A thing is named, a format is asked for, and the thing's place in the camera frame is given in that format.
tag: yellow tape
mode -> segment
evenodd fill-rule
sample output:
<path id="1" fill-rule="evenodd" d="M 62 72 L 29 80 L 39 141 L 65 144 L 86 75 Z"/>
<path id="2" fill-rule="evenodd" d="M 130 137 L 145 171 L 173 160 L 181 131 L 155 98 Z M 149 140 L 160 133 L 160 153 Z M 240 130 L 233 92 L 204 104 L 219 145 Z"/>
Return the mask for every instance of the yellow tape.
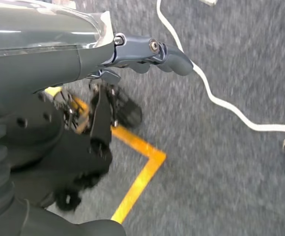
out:
<path id="1" fill-rule="evenodd" d="M 46 93 L 54 97 L 57 93 L 62 91 L 62 87 L 48 87 L 45 90 Z"/>
<path id="2" fill-rule="evenodd" d="M 112 217 L 112 220 L 121 224 L 151 179 L 164 162 L 166 154 L 121 126 L 112 128 L 112 134 L 149 159 Z"/>

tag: white cord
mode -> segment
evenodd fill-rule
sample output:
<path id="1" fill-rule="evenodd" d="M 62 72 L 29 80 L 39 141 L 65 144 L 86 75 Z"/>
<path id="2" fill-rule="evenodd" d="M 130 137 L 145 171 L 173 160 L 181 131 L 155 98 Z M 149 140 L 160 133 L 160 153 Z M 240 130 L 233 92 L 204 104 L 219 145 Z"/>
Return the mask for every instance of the white cord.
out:
<path id="1" fill-rule="evenodd" d="M 159 19 L 164 24 L 168 31 L 170 31 L 170 34 L 174 38 L 175 42 L 176 43 L 177 47 L 183 51 L 183 48 L 182 47 L 181 42 L 179 41 L 179 36 L 176 34 L 175 29 L 165 18 L 161 11 L 160 10 L 160 7 L 161 5 L 161 0 L 157 0 L 157 14 L 159 17 Z M 285 132 L 285 124 L 255 124 L 250 120 L 249 120 L 247 117 L 246 117 L 244 114 L 243 114 L 241 111 L 240 111 L 237 107 L 234 106 L 229 102 L 224 101 L 217 97 L 215 97 L 213 94 L 212 94 L 210 85 L 208 84 L 208 80 L 206 77 L 206 75 L 202 71 L 200 67 L 196 65 L 194 62 L 191 62 L 193 64 L 193 70 L 198 74 L 205 85 L 205 88 L 208 94 L 208 97 L 214 104 L 216 104 L 220 107 L 223 107 L 228 110 L 230 110 L 235 115 L 238 116 L 240 119 L 241 119 L 244 124 L 247 125 L 248 127 L 255 130 L 255 131 L 259 131 L 259 132 Z"/>

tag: bolt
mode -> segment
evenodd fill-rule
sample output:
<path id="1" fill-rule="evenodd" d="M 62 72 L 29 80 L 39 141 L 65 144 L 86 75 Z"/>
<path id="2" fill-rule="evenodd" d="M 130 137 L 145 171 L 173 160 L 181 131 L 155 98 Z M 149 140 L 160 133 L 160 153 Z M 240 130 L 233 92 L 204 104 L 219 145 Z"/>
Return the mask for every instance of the bolt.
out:
<path id="1" fill-rule="evenodd" d="M 114 38 L 114 44 L 115 45 L 122 45 L 124 43 L 124 40 L 121 36 L 116 36 Z"/>
<path id="2" fill-rule="evenodd" d="M 151 39 L 149 41 L 149 48 L 154 54 L 159 52 L 159 44 L 155 39 Z"/>
<path id="3" fill-rule="evenodd" d="M 113 126 L 115 127 L 115 128 L 116 128 L 116 127 L 118 127 L 118 126 L 118 120 L 115 120 L 114 122 L 113 122 Z"/>

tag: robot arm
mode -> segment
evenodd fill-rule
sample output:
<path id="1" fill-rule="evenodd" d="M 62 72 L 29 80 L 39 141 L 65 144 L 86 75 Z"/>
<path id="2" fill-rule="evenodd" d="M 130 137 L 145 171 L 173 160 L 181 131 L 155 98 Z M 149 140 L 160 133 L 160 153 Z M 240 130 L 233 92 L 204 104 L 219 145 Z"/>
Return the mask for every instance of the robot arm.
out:
<path id="1" fill-rule="evenodd" d="M 108 67 L 145 73 L 152 64 L 179 75 L 191 71 L 191 61 L 175 47 L 111 30 L 107 13 L 87 15 L 33 0 L 0 0 L 0 117 L 48 87 L 87 76 L 119 81 Z M 0 138 L 5 134 L 5 127 L 0 124 Z M 6 155 L 7 148 L 0 146 L 0 236 L 124 235 L 116 222 L 75 225 L 14 198 Z"/>

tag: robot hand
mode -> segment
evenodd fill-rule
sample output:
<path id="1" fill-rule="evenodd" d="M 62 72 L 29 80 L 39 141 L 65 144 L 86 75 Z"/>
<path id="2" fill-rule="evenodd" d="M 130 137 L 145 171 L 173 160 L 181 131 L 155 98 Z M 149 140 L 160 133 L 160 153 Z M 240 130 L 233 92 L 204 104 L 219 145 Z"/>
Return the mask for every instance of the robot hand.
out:
<path id="1" fill-rule="evenodd" d="M 192 63 L 179 49 L 154 38 L 118 33 L 114 43 L 114 58 L 106 66 L 130 67 L 137 73 L 146 73 L 153 64 L 165 72 L 173 71 L 182 76 L 192 71 Z"/>

